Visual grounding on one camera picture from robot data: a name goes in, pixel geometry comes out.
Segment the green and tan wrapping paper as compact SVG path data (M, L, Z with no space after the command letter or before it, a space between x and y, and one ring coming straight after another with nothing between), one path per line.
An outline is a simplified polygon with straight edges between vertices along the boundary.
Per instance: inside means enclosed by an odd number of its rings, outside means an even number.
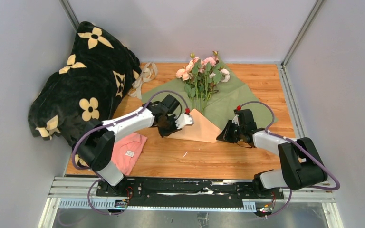
M187 101L187 104L192 109L191 116L193 117L194 124L172 133L168 138L216 143L216 137L222 132L228 120L234 118L234 109L237 106L248 101L259 101L248 85L238 79L227 67L227 64L221 62L221 66L229 71L230 79L228 82L222 82L217 85L216 89L218 92L211 96L203 113L199 112L199 108L194 107L193 102L184 89L184 83L177 78L142 94L142 102L145 103L156 92L162 90L175 91Z

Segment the beige ribbon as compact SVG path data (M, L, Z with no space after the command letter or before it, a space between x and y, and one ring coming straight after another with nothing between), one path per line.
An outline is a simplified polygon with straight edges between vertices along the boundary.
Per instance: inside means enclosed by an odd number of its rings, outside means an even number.
M130 97L142 99L142 86L154 80L158 75L158 68L154 62L148 62L143 67L140 74L134 72L135 81L132 83L132 89L128 92Z

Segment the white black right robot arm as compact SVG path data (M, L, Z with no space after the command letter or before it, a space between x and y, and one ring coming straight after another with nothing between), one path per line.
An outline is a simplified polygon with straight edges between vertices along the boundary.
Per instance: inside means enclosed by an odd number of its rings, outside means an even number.
M328 174L310 138L285 138L259 128L249 109L234 111L235 117L227 121L217 140L226 143L244 142L251 147L264 149L279 156L281 168L255 174L253 194L265 198L279 188L300 190L321 189Z

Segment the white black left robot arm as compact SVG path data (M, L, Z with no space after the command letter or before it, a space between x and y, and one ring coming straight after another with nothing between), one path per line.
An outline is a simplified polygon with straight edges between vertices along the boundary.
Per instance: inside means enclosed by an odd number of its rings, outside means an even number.
M135 111L121 117L99 121L91 120L72 148L72 158L82 158L108 184L115 196L126 192L126 175L112 161L113 146L136 131L156 127L161 137L169 136L192 124L187 102L180 102L179 94L167 91L162 101L149 99Z

